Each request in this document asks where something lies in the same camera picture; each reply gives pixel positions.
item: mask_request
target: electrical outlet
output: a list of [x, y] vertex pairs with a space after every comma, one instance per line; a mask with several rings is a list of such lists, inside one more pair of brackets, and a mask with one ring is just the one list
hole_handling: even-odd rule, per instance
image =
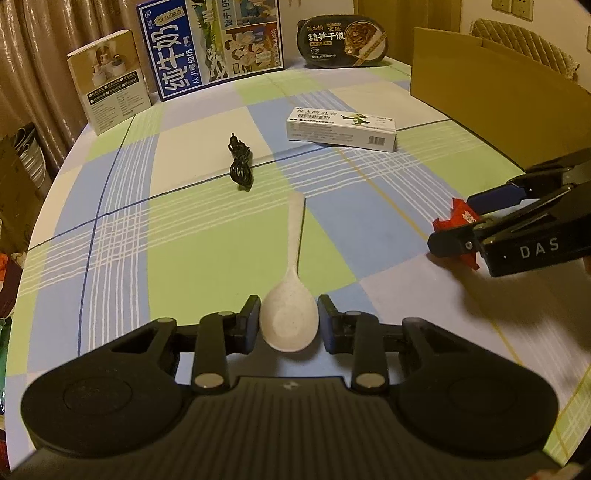
[[534, 0], [513, 0], [511, 13], [516, 17], [532, 21], [534, 19]]
[[492, 0], [491, 7], [494, 10], [500, 10], [501, 12], [511, 13], [511, 0]]

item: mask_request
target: table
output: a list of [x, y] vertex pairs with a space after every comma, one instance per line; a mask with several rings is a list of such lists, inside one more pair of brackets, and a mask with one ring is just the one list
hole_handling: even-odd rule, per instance
[[[410, 68], [301, 66], [195, 92], [97, 137], [82, 132], [43, 206], [22, 278], [7, 366], [11, 465], [32, 449], [20, 398], [35, 378], [158, 317], [197, 322], [263, 298], [282, 277], [287, 195], [307, 198], [300, 274], [311, 292], [382, 322], [421, 316], [547, 378], [561, 414], [547, 451], [564, 462], [591, 423], [589, 289], [580, 262], [493, 279], [425, 255], [451, 198], [519, 170], [410, 96]], [[394, 153], [286, 139], [295, 106], [393, 116]], [[231, 133], [254, 153], [255, 183], [227, 174]], [[391, 381], [401, 378], [395, 355]], [[317, 339], [283, 355], [259, 337], [232, 375], [350, 375]], [[188, 383], [190, 358], [177, 380]]]

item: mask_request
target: blue milk box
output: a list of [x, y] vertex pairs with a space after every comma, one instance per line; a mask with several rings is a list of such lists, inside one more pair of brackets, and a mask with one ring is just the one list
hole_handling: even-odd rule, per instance
[[281, 70], [278, 0], [151, 0], [139, 23], [162, 100]]

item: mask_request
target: blue square pattern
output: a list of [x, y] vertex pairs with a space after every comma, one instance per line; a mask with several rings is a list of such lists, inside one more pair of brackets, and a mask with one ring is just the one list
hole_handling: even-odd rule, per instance
[[50, 241], [33, 313], [28, 372], [55, 368], [78, 355], [80, 292], [93, 224], [88, 223]]
[[340, 150], [322, 148], [277, 165], [306, 195], [308, 208], [356, 278], [426, 251], [422, 236]]
[[61, 209], [55, 235], [96, 218], [100, 198], [117, 153], [118, 149], [84, 164]]
[[333, 290], [329, 293], [329, 296], [340, 312], [358, 310], [359, 312], [378, 315], [374, 304], [371, 303], [371, 300], [359, 283], [352, 283], [338, 290]]
[[121, 148], [100, 200], [101, 215], [150, 196], [157, 145], [158, 135], [153, 135]]
[[328, 90], [303, 93], [249, 105], [248, 111], [265, 142], [269, 145], [275, 160], [316, 150], [319, 147], [312, 142], [298, 142], [287, 139], [285, 131], [287, 118], [290, 116], [291, 111], [298, 106], [344, 111], [352, 110], [350, 106], [343, 103]]
[[410, 153], [342, 148], [343, 155], [397, 205], [426, 236], [435, 218], [449, 218], [461, 195]]
[[410, 92], [410, 80], [398, 80], [394, 82], [396, 85], [402, 87], [406, 91]]
[[144, 202], [97, 221], [80, 316], [80, 354], [150, 321], [149, 214]]

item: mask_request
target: wall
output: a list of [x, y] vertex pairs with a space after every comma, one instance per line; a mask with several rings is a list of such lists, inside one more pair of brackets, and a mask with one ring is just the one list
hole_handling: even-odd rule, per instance
[[527, 28], [572, 55], [580, 63], [577, 70], [579, 84], [591, 92], [591, 53], [586, 48], [591, 14], [576, 0], [535, 0], [531, 22], [493, 10], [491, 0], [464, 0], [460, 32], [469, 33], [470, 24], [477, 18]]

